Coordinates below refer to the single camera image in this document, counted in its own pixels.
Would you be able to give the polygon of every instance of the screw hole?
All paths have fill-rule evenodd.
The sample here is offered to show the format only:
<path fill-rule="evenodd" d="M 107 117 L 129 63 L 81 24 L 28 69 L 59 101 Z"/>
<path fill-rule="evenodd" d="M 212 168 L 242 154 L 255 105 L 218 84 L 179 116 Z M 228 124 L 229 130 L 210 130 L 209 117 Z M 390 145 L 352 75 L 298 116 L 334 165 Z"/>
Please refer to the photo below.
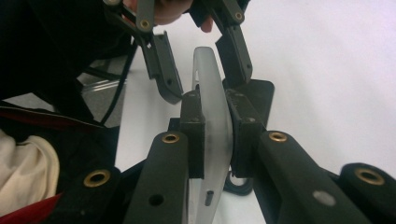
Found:
<path fill-rule="evenodd" d="M 383 185 L 385 184 L 384 177 L 382 177 L 379 173 L 367 169 L 367 168 L 357 168 L 355 170 L 355 175 L 362 181 L 371 184 L 371 185 Z"/>
<path fill-rule="evenodd" d="M 96 188 L 104 185 L 110 179 L 108 170 L 96 170 L 89 173 L 84 179 L 84 185 L 88 188 Z"/>
<path fill-rule="evenodd" d="M 275 142 L 286 142 L 288 140 L 288 137 L 283 133 L 270 133 L 269 136 Z"/>
<path fill-rule="evenodd" d="M 163 137 L 163 142 L 165 142 L 165 143 L 175 143 L 175 142 L 178 141 L 178 139 L 179 139 L 178 135 L 170 133 L 170 134 L 167 134 L 167 135 L 165 135 Z"/>
<path fill-rule="evenodd" d="M 149 197 L 148 202 L 151 206 L 160 206 L 163 204 L 165 198 L 161 194 L 154 194 L 151 197 Z"/>
<path fill-rule="evenodd" d="M 240 20 L 242 20 L 243 15 L 242 15 L 242 13 L 237 12 L 237 13 L 235 13 L 235 17 L 240 21 Z"/>
<path fill-rule="evenodd" d="M 149 21 L 147 21 L 147 20 L 142 20 L 142 21 L 140 22 L 140 26 L 141 26 L 142 28 L 144 28 L 144 29 L 148 29 L 148 28 L 149 28 Z"/>

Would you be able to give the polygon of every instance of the black plastic bracket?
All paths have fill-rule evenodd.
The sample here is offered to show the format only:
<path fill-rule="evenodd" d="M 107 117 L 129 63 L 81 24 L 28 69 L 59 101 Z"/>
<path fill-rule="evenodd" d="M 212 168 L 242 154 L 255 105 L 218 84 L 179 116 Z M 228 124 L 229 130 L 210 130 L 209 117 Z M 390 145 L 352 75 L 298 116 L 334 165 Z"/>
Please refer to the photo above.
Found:
<path fill-rule="evenodd" d="M 156 79 L 161 97 L 170 104 L 179 102 L 183 89 L 167 34 L 152 33 L 154 0 L 139 1 L 136 15 L 121 0 L 104 0 L 104 7 L 108 22 L 132 35 L 142 48 L 148 77 Z"/>
<path fill-rule="evenodd" d="M 123 223 L 188 223 L 187 158 L 183 133 L 154 138 Z"/>

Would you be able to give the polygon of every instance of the white background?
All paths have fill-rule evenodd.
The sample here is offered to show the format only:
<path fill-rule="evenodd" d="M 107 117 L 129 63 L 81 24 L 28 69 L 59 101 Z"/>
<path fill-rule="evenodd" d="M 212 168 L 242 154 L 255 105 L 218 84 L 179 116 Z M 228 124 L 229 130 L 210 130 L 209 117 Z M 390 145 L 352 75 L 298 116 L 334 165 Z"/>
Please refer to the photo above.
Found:
<path fill-rule="evenodd" d="M 291 134 L 320 165 L 339 174 L 365 162 L 396 176 L 396 2 L 251 0 L 242 29 L 253 78 L 274 83 L 268 130 Z M 192 54 L 216 51 L 189 15 L 166 30 L 185 92 Z M 141 54 L 128 77 L 117 166 L 143 160 L 180 105 L 169 105 L 149 80 Z M 224 193 L 218 223 L 264 223 L 254 194 Z"/>

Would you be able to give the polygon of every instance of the finger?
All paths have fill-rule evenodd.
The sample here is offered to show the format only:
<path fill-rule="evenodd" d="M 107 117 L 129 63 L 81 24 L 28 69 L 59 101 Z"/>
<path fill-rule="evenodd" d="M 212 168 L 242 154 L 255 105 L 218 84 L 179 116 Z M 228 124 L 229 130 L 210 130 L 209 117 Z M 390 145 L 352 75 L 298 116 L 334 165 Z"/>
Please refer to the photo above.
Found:
<path fill-rule="evenodd" d="M 205 33 L 210 33 L 213 28 L 213 19 L 212 17 L 208 17 L 204 23 L 201 25 L 201 30 Z"/>
<path fill-rule="evenodd" d="M 157 0 L 155 2 L 155 22 L 171 23 L 191 7 L 192 0 Z"/>

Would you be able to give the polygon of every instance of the black sleeve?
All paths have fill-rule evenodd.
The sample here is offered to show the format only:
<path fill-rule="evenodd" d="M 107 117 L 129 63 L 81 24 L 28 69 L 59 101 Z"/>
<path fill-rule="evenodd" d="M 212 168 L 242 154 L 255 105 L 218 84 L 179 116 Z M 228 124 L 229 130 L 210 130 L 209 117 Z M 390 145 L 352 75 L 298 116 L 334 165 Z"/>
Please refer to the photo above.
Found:
<path fill-rule="evenodd" d="M 79 76 L 125 36 L 102 0 L 0 2 L 0 99 Z"/>

